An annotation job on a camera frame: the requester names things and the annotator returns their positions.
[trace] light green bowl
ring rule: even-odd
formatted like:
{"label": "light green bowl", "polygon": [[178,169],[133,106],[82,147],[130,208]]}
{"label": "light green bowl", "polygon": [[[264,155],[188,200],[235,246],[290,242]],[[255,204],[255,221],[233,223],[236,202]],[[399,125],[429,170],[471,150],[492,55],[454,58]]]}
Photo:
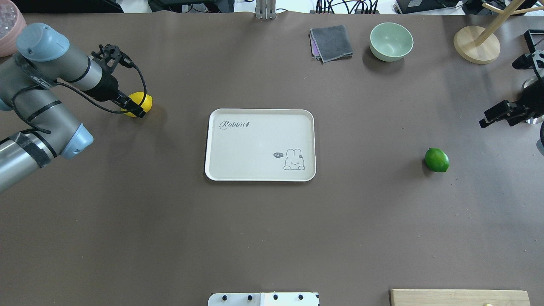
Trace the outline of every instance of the light green bowl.
{"label": "light green bowl", "polygon": [[412,34],[403,26],[393,22],[380,23],[370,33],[370,50],[385,62],[400,60],[413,47]]}

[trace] gray cloth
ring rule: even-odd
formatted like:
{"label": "gray cloth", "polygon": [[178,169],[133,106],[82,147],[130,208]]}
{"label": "gray cloth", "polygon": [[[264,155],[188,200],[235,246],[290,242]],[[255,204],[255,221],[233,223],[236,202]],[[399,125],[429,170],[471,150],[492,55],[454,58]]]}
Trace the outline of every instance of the gray cloth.
{"label": "gray cloth", "polygon": [[310,35],[316,43],[323,63],[353,55],[348,31],[344,25],[328,28],[311,28]]}

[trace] pink pot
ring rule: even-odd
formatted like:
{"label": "pink pot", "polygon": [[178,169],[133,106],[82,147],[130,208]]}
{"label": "pink pot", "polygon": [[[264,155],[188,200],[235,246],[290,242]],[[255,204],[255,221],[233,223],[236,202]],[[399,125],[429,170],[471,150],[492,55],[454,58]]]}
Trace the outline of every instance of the pink pot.
{"label": "pink pot", "polygon": [[4,37],[0,38],[0,57],[10,56],[17,52],[17,46],[15,46],[15,41],[17,36],[23,31],[24,27],[27,26],[27,22],[24,20],[21,11],[17,6],[9,0],[0,0],[0,4],[12,4],[17,10],[17,19],[15,20],[15,25],[11,31]]}

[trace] black tape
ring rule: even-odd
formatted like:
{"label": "black tape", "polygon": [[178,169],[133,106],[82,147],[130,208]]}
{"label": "black tape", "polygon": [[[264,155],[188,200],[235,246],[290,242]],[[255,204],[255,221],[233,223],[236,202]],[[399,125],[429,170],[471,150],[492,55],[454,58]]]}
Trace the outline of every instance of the black tape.
{"label": "black tape", "polygon": [[36,136],[36,138],[38,138],[41,142],[44,143],[44,145],[49,149],[49,151],[51,151],[51,154],[53,154],[53,157],[57,157],[58,154],[57,152],[55,151],[55,149],[49,144],[49,142],[47,142],[47,140],[45,140],[44,137],[42,137],[37,131],[32,131],[30,132],[30,134]]}
{"label": "black tape", "polygon": [[21,132],[17,132],[9,137],[14,143],[19,145],[26,153],[28,153],[35,161],[38,163],[40,168],[47,166],[51,159],[40,149],[35,143],[32,142],[30,138],[24,135]]}

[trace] rabbit logo text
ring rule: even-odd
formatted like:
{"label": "rabbit logo text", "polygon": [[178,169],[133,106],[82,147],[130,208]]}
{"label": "rabbit logo text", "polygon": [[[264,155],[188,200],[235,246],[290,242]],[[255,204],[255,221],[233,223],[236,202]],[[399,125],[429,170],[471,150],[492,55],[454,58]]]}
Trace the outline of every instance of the rabbit logo text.
{"label": "rabbit logo text", "polygon": [[284,170],[304,170],[304,158],[300,149],[289,149],[286,153]]}
{"label": "rabbit logo text", "polygon": [[249,126],[249,121],[248,122],[230,122],[230,121],[223,121],[219,124],[219,128],[222,129],[222,130],[226,130],[227,128],[229,127],[248,127]]}

